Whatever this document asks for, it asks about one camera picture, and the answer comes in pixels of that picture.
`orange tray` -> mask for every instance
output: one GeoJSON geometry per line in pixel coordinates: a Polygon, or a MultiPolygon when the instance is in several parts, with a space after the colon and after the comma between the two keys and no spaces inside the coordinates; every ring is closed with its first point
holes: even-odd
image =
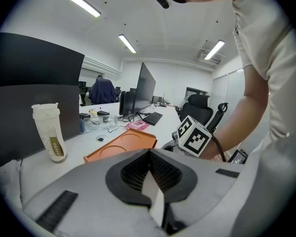
{"type": "Polygon", "coordinates": [[[96,161],[137,149],[154,148],[156,144],[156,136],[130,128],[83,159],[84,162],[96,161]]]}

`fluorescent light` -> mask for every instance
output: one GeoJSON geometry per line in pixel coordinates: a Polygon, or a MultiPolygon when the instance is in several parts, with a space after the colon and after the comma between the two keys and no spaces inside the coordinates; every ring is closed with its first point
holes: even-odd
{"type": "Polygon", "coordinates": [[[136,53],[136,50],[133,48],[133,46],[131,45],[131,43],[129,43],[129,41],[124,36],[124,34],[121,34],[118,37],[124,42],[124,44],[129,48],[129,50],[132,51],[132,53],[136,53]]]}
{"type": "Polygon", "coordinates": [[[101,15],[101,13],[99,11],[97,11],[94,7],[92,7],[91,5],[89,5],[84,0],[71,0],[71,1],[75,2],[76,4],[78,4],[80,7],[82,7],[83,9],[85,9],[87,12],[89,12],[90,14],[92,14],[93,16],[95,16],[96,18],[101,15]]]}
{"type": "Polygon", "coordinates": [[[225,42],[220,39],[204,60],[209,60],[224,44],[225,42]]]}

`clear plastic container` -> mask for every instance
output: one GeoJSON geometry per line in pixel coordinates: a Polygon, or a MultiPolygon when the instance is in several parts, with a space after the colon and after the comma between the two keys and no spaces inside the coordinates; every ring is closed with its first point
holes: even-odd
{"type": "Polygon", "coordinates": [[[107,130],[118,126],[116,115],[97,116],[84,118],[84,131],[91,132],[97,130],[107,130]]]}

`pink object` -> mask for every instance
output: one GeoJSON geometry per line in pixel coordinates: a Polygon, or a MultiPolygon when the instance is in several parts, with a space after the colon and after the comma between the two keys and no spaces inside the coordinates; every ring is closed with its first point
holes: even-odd
{"type": "Polygon", "coordinates": [[[135,129],[138,131],[142,131],[144,129],[146,129],[149,125],[146,122],[143,122],[141,120],[136,121],[136,122],[131,122],[126,126],[126,129],[135,129]]]}

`white desk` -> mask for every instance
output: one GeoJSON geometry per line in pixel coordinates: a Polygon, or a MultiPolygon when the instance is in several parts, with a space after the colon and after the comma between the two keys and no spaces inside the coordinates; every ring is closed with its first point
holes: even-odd
{"type": "MultiPolygon", "coordinates": [[[[80,113],[87,113],[89,109],[96,109],[109,112],[118,116],[119,103],[92,105],[80,107],[80,113]]],[[[161,148],[164,144],[172,140],[171,134],[180,124],[180,119],[174,107],[157,107],[155,109],[147,108],[142,113],[158,112],[163,114],[156,126],[150,125],[144,132],[151,133],[157,137],[156,148],[161,148]]],[[[65,141],[68,158],[61,164],[55,164],[51,161],[45,150],[23,159],[21,165],[21,195],[22,204],[24,205],[38,191],[54,182],[73,168],[84,164],[83,157],[97,150],[107,142],[116,138],[125,131],[124,127],[108,133],[107,130],[94,131],[78,135],[70,140],[65,141]],[[105,134],[109,137],[106,142],[98,142],[95,138],[105,134]]]]}

